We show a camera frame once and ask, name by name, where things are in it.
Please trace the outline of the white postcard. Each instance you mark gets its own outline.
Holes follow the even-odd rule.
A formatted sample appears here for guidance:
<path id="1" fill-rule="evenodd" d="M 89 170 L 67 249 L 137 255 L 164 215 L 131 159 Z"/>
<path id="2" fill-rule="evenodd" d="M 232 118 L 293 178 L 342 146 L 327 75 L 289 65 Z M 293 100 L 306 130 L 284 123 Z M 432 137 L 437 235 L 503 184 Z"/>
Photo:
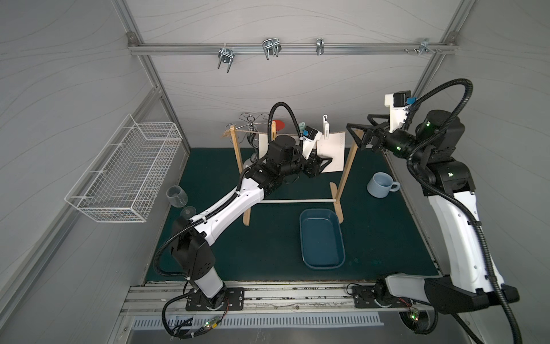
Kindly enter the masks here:
<path id="1" fill-rule="evenodd" d="M 345 138 L 344 132 L 331 133 L 328 138 L 317 142 L 317 154 L 324 158 L 332 158 L 332 162 L 327 165 L 322 173 L 343 171 L 345 165 Z"/>

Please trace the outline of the white clothespin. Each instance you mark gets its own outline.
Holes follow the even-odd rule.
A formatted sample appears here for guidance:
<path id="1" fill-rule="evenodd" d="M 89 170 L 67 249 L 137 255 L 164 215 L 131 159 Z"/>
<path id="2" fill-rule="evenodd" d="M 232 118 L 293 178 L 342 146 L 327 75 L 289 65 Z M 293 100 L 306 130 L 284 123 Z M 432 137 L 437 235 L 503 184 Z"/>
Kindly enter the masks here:
<path id="1" fill-rule="evenodd" d="M 328 121 L 328 114 L 324 114 L 322 119 L 323 119 L 323 123 L 322 123 L 323 137 L 325 140 L 328 140 L 330 135 L 330 124 Z"/>

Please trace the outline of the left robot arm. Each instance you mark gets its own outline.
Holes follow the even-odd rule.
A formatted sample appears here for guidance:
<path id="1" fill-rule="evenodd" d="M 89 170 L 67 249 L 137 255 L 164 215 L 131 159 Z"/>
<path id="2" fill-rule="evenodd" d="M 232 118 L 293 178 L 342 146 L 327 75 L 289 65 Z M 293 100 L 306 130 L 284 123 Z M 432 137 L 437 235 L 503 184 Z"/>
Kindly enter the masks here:
<path id="1" fill-rule="evenodd" d="M 226 292 L 211 249 L 223 231 L 278 189 L 286 177 L 304 174 L 313 178 L 332 163 L 331 157 L 320 156 L 314 150 L 305 156 L 305 142 L 303 138 L 296 143 L 286 135 L 270 141 L 265 155 L 241 172 L 234 190 L 192 219 L 175 223 L 176 237 L 168 245 L 170 254 L 186 279 L 211 303 L 220 302 Z"/>

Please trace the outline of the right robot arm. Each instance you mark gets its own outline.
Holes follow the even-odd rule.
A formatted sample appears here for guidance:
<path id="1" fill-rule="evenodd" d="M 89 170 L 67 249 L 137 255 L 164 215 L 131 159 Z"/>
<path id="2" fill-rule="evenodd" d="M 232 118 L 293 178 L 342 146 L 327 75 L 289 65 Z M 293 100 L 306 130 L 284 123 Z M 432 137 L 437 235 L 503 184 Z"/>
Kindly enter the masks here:
<path id="1" fill-rule="evenodd" d="M 384 149 L 402 159 L 412 156 L 412 169 L 425 180 L 421 188 L 437 216 L 451 266 L 450 274 L 441 277 L 384 276 L 374 291 L 381 302 L 412 299 L 442 314 L 473 312 L 500 303 L 486 269 L 487 247 L 480 245 L 474 228 L 479 222 L 474 180 L 468 167 L 452 157 L 464 124 L 454 118 L 441 137 L 413 153 L 418 143 L 441 129 L 450 117 L 448 111 L 431 110 L 414 134 L 402 129 L 389 132 L 388 115 L 369 115 L 367 125 L 346 126 L 359 149 Z"/>

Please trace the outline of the light blue mug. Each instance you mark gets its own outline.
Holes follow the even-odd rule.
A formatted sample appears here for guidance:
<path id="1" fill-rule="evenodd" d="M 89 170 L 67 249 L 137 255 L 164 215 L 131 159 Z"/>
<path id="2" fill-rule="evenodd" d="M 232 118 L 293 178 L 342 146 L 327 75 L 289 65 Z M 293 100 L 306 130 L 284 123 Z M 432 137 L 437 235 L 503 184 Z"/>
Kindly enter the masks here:
<path id="1" fill-rule="evenodd" d="M 384 199 L 392 192 L 397 192 L 401 188 L 399 182 L 387 173 L 377 172 L 369 180 L 367 184 L 368 193 L 377 198 Z"/>

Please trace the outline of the red plastic wine glass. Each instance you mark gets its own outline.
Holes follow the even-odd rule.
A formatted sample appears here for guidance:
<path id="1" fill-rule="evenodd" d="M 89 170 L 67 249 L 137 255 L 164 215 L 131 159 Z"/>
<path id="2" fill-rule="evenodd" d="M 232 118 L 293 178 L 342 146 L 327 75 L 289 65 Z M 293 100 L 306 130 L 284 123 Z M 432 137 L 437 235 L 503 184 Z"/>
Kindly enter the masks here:
<path id="1" fill-rule="evenodd" d="M 279 132 L 285 128 L 285 123 L 282 120 L 273 120 L 272 121 L 272 130 Z"/>

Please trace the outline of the blue plastic tray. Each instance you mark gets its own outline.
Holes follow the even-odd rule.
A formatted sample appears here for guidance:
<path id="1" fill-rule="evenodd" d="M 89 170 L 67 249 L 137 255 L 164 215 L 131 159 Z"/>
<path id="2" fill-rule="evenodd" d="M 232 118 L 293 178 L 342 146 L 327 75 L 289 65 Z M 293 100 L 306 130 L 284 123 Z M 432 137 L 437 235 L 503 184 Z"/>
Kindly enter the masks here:
<path id="1" fill-rule="evenodd" d="M 345 263 L 339 219 L 329 209 L 306 209 L 299 217 L 302 260 L 310 269 L 338 269 Z"/>

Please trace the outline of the clear drinking glass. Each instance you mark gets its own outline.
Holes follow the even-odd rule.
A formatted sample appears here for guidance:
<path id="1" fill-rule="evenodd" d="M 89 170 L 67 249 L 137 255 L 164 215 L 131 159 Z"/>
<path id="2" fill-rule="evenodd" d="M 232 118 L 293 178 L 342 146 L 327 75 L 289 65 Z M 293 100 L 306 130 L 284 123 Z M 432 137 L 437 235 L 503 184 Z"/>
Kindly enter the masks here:
<path id="1" fill-rule="evenodd" d="M 166 197 L 171 206 L 183 208 L 188 203 L 188 195 L 180 186 L 171 186 L 166 191 Z"/>

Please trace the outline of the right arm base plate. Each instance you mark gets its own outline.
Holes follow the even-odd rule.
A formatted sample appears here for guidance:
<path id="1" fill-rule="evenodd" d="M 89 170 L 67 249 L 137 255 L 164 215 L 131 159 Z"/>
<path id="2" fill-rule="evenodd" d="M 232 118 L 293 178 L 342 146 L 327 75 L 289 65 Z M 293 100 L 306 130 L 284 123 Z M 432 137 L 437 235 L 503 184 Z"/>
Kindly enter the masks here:
<path id="1" fill-rule="evenodd" d="M 357 309 L 409 308 L 407 302 L 392 296 L 384 287 L 378 285 L 351 283 L 347 286 L 346 293 L 352 298 Z"/>

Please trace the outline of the metal rail with hooks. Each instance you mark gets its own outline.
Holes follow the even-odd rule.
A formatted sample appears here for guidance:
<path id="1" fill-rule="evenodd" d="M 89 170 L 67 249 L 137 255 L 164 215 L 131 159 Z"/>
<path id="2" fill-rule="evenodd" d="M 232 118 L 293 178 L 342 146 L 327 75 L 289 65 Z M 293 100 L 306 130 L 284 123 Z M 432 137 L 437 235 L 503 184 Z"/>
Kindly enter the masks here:
<path id="1" fill-rule="evenodd" d="M 287 56 L 406 55 L 440 56 L 455 54 L 453 43 L 422 40 L 412 43 L 334 43 L 317 38 L 312 42 L 288 43 L 269 38 L 256 43 L 128 43 L 136 57 L 205 57 L 216 67 L 230 71 L 240 57 L 262 56 L 269 61 Z"/>

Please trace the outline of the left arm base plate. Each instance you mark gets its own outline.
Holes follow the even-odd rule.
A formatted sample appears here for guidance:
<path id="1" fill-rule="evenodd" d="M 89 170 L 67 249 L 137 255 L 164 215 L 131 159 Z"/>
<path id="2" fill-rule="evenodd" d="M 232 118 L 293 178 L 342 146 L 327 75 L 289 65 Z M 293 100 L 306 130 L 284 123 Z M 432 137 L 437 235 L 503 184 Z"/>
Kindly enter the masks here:
<path id="1" fill-rule="evenodd" d="M 186 311 L 243 310 L 244 294 L 244 288 L 223 287 L 212 298 L 208 298 L 199 290 L 188 297 Z"/>

